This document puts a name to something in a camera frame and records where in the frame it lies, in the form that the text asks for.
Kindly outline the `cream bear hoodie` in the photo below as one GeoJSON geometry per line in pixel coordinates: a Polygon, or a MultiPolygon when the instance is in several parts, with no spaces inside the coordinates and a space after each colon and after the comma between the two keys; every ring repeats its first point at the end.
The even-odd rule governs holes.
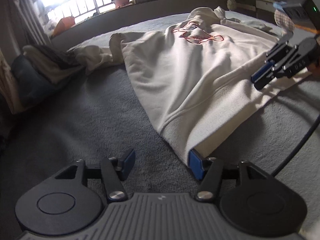
{"type": "Polygon", "coordinates": [[[124,64],[152,126],[187,163],[191,150],[207,157],[269,100],[308,76],[302,70],[255,89],[251,75],[277,40],[262,22],[200,7],[164,31],[100,35],[74,51],[87,74],[124,64]]]}

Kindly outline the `beige folded garment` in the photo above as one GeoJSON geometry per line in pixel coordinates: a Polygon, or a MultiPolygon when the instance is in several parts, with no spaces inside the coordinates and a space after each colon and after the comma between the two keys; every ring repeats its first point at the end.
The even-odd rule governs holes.
{"type": "Polygon", "coordinates": [[[281,36],[284,39],[290,40],[293,37],[293,32],[286,29],[282,29],[281,36]]]}

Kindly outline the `pink tweed folded garment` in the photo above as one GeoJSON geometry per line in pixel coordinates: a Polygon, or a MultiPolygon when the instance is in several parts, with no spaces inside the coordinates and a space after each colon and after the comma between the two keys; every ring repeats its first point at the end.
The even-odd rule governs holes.
{"type": "Polygon", "coordinates": [[[280,10],[275,10],[274,12],[274,21],[275,23],[286,31],[293,32],[295,29],[295,25],[292,22],[291,18],[287,16],[284,12],[280,10]]]}

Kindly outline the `blue folded garment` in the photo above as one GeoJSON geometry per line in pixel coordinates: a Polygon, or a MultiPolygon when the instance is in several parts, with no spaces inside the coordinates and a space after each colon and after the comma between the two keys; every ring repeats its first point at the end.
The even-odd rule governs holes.
{"type": "Polygon", "coordinates": [[[284,1],[274,2],[273,7],[278,11],[284,11],[283,6],[285,6],[286,4],[287,3],[284,1]]]}

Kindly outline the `grey fleece bed blanket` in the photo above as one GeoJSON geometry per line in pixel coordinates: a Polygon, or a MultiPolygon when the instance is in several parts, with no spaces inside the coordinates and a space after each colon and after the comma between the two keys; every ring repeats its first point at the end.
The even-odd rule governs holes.
{"type": "Polygon", "coordinates": [[[217,202],[202,203],[201,182],[152,126],[124,64],[87,74],[80,63],[49,94],[37,59],[14,62],[24,94],[37,101],[18,115],[1,152],[1,239],[300,239],[311,208],[276,174],[306,131],[302,99],[319,109],[309,72],[204,157],[224,167],[217,202]],[[128,200],[107,202],[100,162],[129,149],[128,200]]]}

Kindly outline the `white wooden desk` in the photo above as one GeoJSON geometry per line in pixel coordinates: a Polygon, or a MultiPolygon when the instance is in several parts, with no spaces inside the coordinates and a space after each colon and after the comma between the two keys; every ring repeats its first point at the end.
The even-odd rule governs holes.
{"type": "Polygon", "coordinates": [[[236,0],[235,12],[248,15],[266,22],[275,23],[273,7],[274,0],[236,0]]]}

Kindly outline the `white ribbed lamp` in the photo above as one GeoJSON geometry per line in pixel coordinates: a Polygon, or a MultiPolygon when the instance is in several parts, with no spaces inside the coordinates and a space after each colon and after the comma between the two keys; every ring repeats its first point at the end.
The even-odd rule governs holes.
{"type": "Polygon", "coordinates": [[[236,0],[227,0],[227,8],[230,11],[236,11],[236,9],[237,9],[236,0]]]}

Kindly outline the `black folded garment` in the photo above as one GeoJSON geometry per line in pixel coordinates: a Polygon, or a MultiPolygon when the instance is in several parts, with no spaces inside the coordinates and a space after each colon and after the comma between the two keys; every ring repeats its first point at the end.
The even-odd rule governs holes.
{"type": "Polygon", "coordinates": [[[80,63],[76,60],[76,55],[73,51],[59,51],[46,45],[33,45],[32,47],[57,64],[60,69],[80,67],[80,63]]]}

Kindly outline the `orange bag on sill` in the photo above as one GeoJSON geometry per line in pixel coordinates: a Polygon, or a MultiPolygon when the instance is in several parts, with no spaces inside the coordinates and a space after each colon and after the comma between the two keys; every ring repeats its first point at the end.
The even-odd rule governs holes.
{"type": "Polygon", "coordinates": [[[60,35],[61,33],[67,31],[72,26],[75,25],[75,18],[73,16],[64,17],[57,23],[52,37],[56,37],[57,35],[60,35]]]}

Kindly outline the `pink flower pot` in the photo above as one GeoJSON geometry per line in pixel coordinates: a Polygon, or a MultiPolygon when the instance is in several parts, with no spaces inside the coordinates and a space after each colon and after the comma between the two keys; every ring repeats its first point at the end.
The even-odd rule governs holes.
{"type": "Polygon", "coordinates": [[[113,0],[113,3],[115,4],[116,8],[121,8],[130,3],[130,0],[113,0]]]}

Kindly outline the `grey curtain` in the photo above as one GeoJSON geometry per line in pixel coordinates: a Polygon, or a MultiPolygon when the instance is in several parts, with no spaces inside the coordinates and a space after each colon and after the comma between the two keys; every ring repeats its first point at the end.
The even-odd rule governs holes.
{"type": "Polygon", "coordinates": [[[29,44],[51,46],[32,0],[8,0],[13,30],[20,49],[29,44]]]}

